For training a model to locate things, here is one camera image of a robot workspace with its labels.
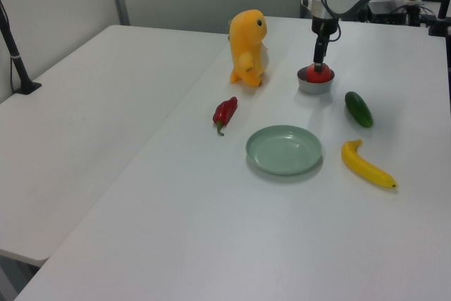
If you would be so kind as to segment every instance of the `toy food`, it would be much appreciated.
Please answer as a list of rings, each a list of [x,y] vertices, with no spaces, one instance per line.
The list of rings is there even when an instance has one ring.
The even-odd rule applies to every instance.
[[[356,122],[364,127],[371,127],[373,125],[373,117],[371,116],[368,106],[356,92],[346,93],[345,103],[347,110],[351,113]]]
[[[321,67],[321,72],[315,71],[315,64],[311,64],[307,69],[307,76],[306,81],[307,82],[313,82],[316,84],[328,82],[332,79],[332,72],[330,71],[329,66],[327,66],[325,63],[323,63],[323,66]]]
[[[397,183],[390,174],[370,164],[357,153],[357,148],[362,144],[360,139],[347,141],[341,147],[341,157],[346,166],[363,178],[386,188],[395,188]]]
[[[228,124],[230,118],[237,110],[238,99],[237,97],[232,97],[225,102],[222,102],[214,112],[213,122],[216,124],[216,129],[220,136],[224,136],[224,133],[221,132],[221,128]]]

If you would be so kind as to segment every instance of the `stuffed animal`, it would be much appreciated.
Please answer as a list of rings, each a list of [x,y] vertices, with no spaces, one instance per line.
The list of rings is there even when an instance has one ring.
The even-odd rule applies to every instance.
[[[258,10],[241,12],[230,22],[229,40],[233,60],[231,83],[242,79],[249,86],[260,85],[260,76],[268,67],[267,48],[261,42],[266,30],[265,17]]]

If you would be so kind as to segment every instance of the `black cable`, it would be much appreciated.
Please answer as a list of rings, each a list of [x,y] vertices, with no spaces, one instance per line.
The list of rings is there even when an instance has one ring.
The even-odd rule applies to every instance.
[[[423,10],[423,12],[424,12],[424,14],[421,14],[421,12],[420,12],[419,15],[420,15],[420,17],[422,17],[426,21],[425,22],[426,27],[430,27],[431,25],[433,25],[434,24],[434,19],[436,20],[436,18],[437,18],[435,16],[435,14],[432,11],[429,11],[429,12],[432,13],[432,16],[434,17],[434,19],[430,19],[430,18],[428,18],[428,16],[430,16],[430,15],[426,12],[427,8],[423,8],[423,6],[420,6],[419,8],[421,8]]]
[[[424,13],[425,14],[427,14],[427,12],[426,11],[428,11],[430,14],[432,14],[434,17],[436,17],[437,18],[437,16],[435,15],[435,13],[434,12],[432,12],[429,8],[427,8],[427,7],[424,7],[424,6],[418,6],[419,8],[422,8],[423,9],[423,11],[424,11]]]
[[[388,14],[387,16],[389,16],[390,14],[393,14],[394,12],[400,10],[401,8],[402,8],[402,10],[406,10],[407,7],[408,7],[408,5],[402,5],[402,6],[400,6],[400,7],[397,7],[397,8],[395,8],[393,11],[389,12],[389,14]]]
[[[0,10],[2,10],[3,13],[5,14],[6,23],[8,24],[8,29],[10,29],[8,14],[7,14],[5,7],[3,6],[3,3],[1,2],[1,0],[0,0]],[[13,58],[11,58],[11,56],[9,56],[9,83],[11,85],[12,93],[15,94],[16,91],[14,90],[14,86],[13,86]]]
[[[332,17],[333,20],[337,19],[337,17],[335,17],[332,13],[332,11],[330,10],[329,6],[327,6],[326,2],[324,0],[321,0],[321,3],[323,4],[324,8],[326,9],[326,11],[329,13],[329,15]],[[329,42],[336,42],[341,38],[341,27],[340,27],[340,23],[337,22],[337,26],[338,26],[338,37],[336,37],[333,40],[330,39],[326,39],[323,34],[321,33],[321,29],[319,30],[319,34],[321,36],[321,38],[323,38],[327,43]]]

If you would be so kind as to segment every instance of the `white table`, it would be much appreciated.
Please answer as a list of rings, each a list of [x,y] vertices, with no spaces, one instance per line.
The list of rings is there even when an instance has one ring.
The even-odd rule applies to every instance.
[[[0,105],[0,254],[41,266],[228,43],[112,26]]]
[[[445,42],[427,30],[343,23],[326,61],[331,92],[301,93],[308,20],[267,18],[262,87],[231,85],[228,47],[19,295],[78,300],[447,300],[451,295],[451,118]],[[345,93],[374,126],[347,114]],[[224,137],[211,116],[236,95]],[[245,143],[275,124],[323,145],[308,173],[278,177]],[[351,173],[346,140],[399,183]]]

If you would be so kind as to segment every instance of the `ceramic plate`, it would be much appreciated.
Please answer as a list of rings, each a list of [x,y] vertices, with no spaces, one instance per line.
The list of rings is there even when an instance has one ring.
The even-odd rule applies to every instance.
[[[289,176],[311,168],[321,158],[322,151],[320,141],[308,130],[276,125],[251,135],[246,153],[262,171]]]

